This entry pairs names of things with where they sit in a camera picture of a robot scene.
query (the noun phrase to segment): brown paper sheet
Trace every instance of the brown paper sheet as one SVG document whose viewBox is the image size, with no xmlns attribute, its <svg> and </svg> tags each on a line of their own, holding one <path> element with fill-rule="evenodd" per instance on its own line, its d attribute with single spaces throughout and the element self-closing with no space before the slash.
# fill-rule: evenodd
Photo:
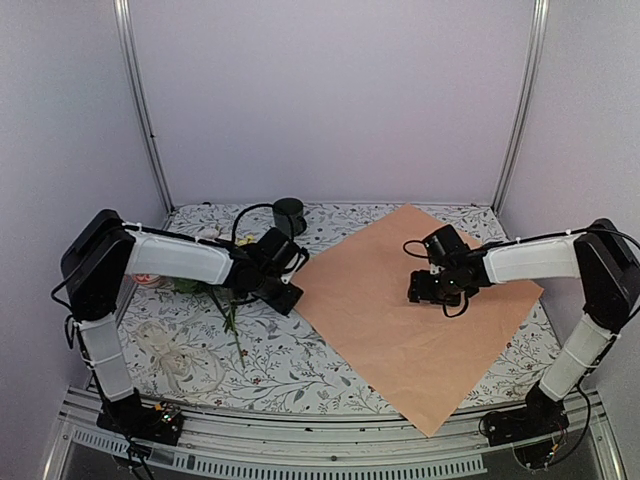
<svg viewBox="0 0 640 480">
<path fill-rule="evenodd" d="M 405 205 L 314 257 L 294 278 L 305 291 L 300 315 L 427 436 L 497 360 L 542 293 L 527 281 L 483 289 L 455 319 L 439 306 L 409 303 L 409 275 L 428 264 L 402 244 L 442 225 Z"/>
</svg>

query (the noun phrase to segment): yellow flower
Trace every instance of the yellow flower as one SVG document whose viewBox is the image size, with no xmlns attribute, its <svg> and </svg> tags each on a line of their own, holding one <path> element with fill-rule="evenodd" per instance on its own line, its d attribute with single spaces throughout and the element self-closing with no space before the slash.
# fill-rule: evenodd
<svg viewBox="0 0 640 480">
<path fill-rule="evenodd" d="M 247 243 L 253 243 L 255 242 L 255 238 L 253 235 L 247 235 L 246 237 L 244 237 L 241 240 L 238 240 L 238 246 L 242 246 L 242 245 L 246 245 Z"/>
</svg>

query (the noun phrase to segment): gray wall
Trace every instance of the gray wall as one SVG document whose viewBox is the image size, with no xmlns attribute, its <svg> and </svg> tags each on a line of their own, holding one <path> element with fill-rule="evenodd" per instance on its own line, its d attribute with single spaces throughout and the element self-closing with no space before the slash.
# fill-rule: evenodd
<svg viewBox="0 0 640 480">
<path fill-rule="evenodd" d="M 540 74 L 503 219 L 512 235 L 610 217 L 640 238 L 640 5 L 552 2 Z M 547 284 L 562 339 L 582 307 L 576 282 Z M 640 478 L 640 318 L 596 373 L 629 478 Z"/>
<path fill-rule="evenodd" d="M 176 203 L 490 203 L 533 4 L 132 2 Z"/>
<path fill-rule="evenodd" d="M 0 2 L 0 478 L 32 479 L 69 383 L 86 378 L 49 299 L 105 207 L 158 223 L 112 2 Z"/>
</svg>

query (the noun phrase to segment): aluminum frame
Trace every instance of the aluminum frame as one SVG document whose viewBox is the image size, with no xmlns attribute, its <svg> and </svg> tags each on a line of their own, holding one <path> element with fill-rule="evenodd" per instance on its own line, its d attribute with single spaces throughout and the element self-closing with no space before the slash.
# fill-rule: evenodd
<svg viewBox="0 0 640 480">
<path fill-rule="evenodd" d="M 118 35 L 120 36 L 120 46 L 124 56 L 124 63 L 133 95 L 133 102 L 136 108 L 138 123 L 144 138 L 147 156 L 151 165 L 151 173 L 160 195 L 162 206 L 167 213 L 173 212 L 175 205 L 169 191 L 169 184 L 160 161 L 160 153 L 156 143 L 156 136 L 153 133 L 151 125 L 151 117 L 147 108 L 147 102 L 142 87 L 142 78 L 140 75 L 140 66 L 138 64 L 138 56 L 136 53 L 135 42 L 133 39 L 133 26 L 131 24 L 131 12 L 129 10 L 129 0 L 114 0 L 116 13 L 116 24 L 118 26 Z"/>
<path fill-rule="evenodd" d="M 602 478 L 624 480 L 627 477 L 600 398 L 595 391 L 588 395 L 592 403 L 593 451 Z M 145 398 L 145 403 L 153 402 Z M 57 438 L 48 457 L 44 480 L 61 479 L 72 443 L 124 456 L 124 439 L 95 426 L 100 405 L 97 393 L 69 389 L 58 416 Z M 404 472 L 407 474 L 404 478 L 460 478 L 471 472 L 460 471 L 456 465 L 475 462 L 474 473 L 480 473 L 479 470 L 484 470 L 484 454 L 546 437 L 490 447 L 477 431 L 486 407 L 473 413 L 456 412 L 428 439 L 397 414 L 345 418 L 187 405 L 183 408 L 185 429 L 177 447 L 140 441 L 153 448 L 149 464 L 228 480 L 275 480 L 276 472 L 278 477 L 282 472 L 281 478 L 289 480 L 384 480 L 393 478 L 392 472 L 396 479 L 403 478 Z M 586 420 L 584 400 L 572 393 L 565 400 L 565 408 L 571 420 L 569 430 L 577 435 Z M 421 469 L 427 472 L 431 469 L 433 473 L 416 476 Z"/>
<path fill-rule="evenodd" d="M 544 34 L 547 27 L 547 16 L 549 13 L 549 0 L 536 0 L 533 10 L 533 21 L 531 24 L 531 36 L 529 38 L 529 52 L 527 54 L 527 62 L 525 66 L 524 79 L 522 82 L 522 90 L 520 92 L 520 100 L 518 102 L 518 110 L 516 112 L 513 130 L 509 138 L 507 153 L 502 164 L 500 179 L 496 187 L 496 192 L 491 202 L 491 208 L 498 218 L 504 208 L 509 185 L 513 177 L 516 167 L 518 153 L 522 144 L 524 130 L 529 114 L 529 106 L 533 96 L 533 89 L 538 75 L 538 65 L 542 56 L 542 48 L 544 45 Z"/>
</svg>

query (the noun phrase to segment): patterned fabric surface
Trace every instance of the patterned fabric surface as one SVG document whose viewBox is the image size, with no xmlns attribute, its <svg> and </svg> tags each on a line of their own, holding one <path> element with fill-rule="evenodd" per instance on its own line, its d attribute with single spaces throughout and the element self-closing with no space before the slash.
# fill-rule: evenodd
<svg viewBox="0 0 640 480">
<path fill-rule="evenodd" d="M 196 235 L 216 227 L 228 234 L 244 207 L 185 206 L 176 213 L 171 230 Z M 305 212 L 309 228 L 297 242 L 317 254 L 397 207 L 309 205 Z M 418 207 L 483 242 L 505 238 L 487 207 Z M 259 238 L 272 223 L 270 210 L 251 212 L 240 223 L 239 237 Z M 154 397 L 237 409 L 395 412 L 297 313 L 283 317 L 262 302 L 238 309 L 245 368 L 232 334 L 224 333 L 222 324 L 206 295 L 175 293 L 171 285 L 138 287 L 119 330 L 136 387 Z M 460 408 L 524 398 L 558 352 L 549 321 L 537 304 Z"/>
</svg>

